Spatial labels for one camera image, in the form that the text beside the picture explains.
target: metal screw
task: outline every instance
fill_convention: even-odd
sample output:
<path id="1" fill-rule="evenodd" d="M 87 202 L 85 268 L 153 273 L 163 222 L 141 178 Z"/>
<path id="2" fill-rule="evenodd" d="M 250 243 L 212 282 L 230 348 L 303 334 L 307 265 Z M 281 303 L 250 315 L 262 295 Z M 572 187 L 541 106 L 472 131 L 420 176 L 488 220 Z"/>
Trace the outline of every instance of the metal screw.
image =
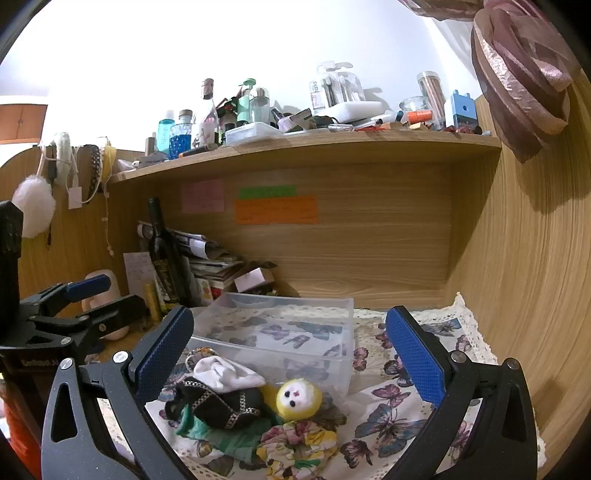
<path id="1" fill-rule="evenodd" d="M 462 364 L 467 360 L 466 354 L 459 350 L 454 350 L 452 352 L 452 360 L 457 364 Z"/>
<path id="2" fill-rule="evenodd" d="M 511 368 L 512 370 L 519 370 L 520 364 L 517 360 L 515 360 L 514 358 L 508 358 L 506 360 L 507 362 L 507 366 L 509 368 Z"/>
<path id="3" fill-rule="evenodd" d="M 60 362 L 60 368 L 62 370 L 68 370 L 72 366 L 73 363 L 74 363 L 74 360 L 72 360 L 71 358 L 64 358 Z"/>
<path id="4" fill-rule="evenodd" d="M 129 357 L 129 354 L 123 350 L 121 350 L 120 352 L 117 352 L 116 354 L 113 355 L 113 361 L 116 364 L 122 364 L 123 362 L 125 362 Z"/>

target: orange lid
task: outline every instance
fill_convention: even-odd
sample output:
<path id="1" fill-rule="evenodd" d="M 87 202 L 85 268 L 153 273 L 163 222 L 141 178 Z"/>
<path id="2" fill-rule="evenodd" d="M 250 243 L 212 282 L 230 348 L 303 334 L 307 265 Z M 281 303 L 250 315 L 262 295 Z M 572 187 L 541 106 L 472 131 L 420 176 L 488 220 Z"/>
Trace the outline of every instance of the orange lid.
<path id="1" fill-rule="evenodd" d="M 420 122 L 428 122 L 433 118 L 431 110 L 417 110 L 416 112 L 408 113 L 408 123 L 417 124 Z"/>

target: wooden shelf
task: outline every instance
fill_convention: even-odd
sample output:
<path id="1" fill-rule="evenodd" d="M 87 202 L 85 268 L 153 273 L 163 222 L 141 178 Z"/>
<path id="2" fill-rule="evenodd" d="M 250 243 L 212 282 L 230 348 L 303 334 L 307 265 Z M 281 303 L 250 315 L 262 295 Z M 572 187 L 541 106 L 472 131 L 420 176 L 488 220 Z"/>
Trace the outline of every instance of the wooden shelf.
<path id="1" fill-rule="evenodd" d="M 501 153 L 497 137 L 430 131 L 340 132 L 293 135 L 179 158 L 114 175 L 111 183 L 132 179 L 179 181 L 246 171 L 395 162 L 454 162 Z"/>

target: green sticky note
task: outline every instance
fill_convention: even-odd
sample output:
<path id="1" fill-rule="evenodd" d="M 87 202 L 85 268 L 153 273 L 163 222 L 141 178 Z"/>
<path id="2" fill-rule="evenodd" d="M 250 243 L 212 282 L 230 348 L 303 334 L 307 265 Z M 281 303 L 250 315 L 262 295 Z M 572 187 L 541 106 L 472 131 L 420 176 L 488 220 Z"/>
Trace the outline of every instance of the green sticky note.
<path id="1" fill-rule="evenodd" d="M 295 185 L 272 185 L 268 187 L 243 187 L 238 192 L 239 200 L 271 199 L 277 197 L 295 197 Z"/>

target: glass bottle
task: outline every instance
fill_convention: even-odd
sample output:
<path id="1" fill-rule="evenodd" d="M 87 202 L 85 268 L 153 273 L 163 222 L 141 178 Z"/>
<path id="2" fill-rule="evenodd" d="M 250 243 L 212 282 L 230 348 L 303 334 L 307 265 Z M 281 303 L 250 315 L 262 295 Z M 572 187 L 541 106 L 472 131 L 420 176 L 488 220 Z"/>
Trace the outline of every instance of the glass bottle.
<path id="1" fill-rule="evenodd" d="M 169 159 L 178 158 L 181 153 L 191 150 L 192 117 L 193 111 L 181 110 L 178 115 L 178 123 L 170 129 Z"/>
<path id="2" fill-rule="evenodd" d="M 219 144 L 219 117 L 213 101 L 213 79 L 205 79 L 201 84 L 201 102 L 196 109 L 192 148 Z"/>
<path id="3" fill-rule="evenodd" d="M 266 89 L 257 87 L 251 90 L 251 98 L 248 105 L 250 110 L 251 122 L 270 123 L 269 112 L 271 102 L 269 101 L 269 92 Z"/>
<path id="4" fill-rule="evenodd" d="M 174 125 L 174 111 L 166 110 L 164 118 L 158 122 L 158 132 L 156 133 L 156 148 L 158 151 L 168 155 L 170 147 L 170 129 Z"/>
<path id="5" fill-rule="evenodd" d="M 173 234 L 166 230 L 164 226 L 164 218 L 158 197 L 148 200 L 148 210 L 150 211 L 150 221 L 153 228 L 148 250 L 160 286 L 168 297 L 168 299 L 165 299 L 165 303 L 169 304 L 167 307 L 172 307 L 176 303 L 188 305 L 186 289 L 183 283 L 181 258 Z"/>

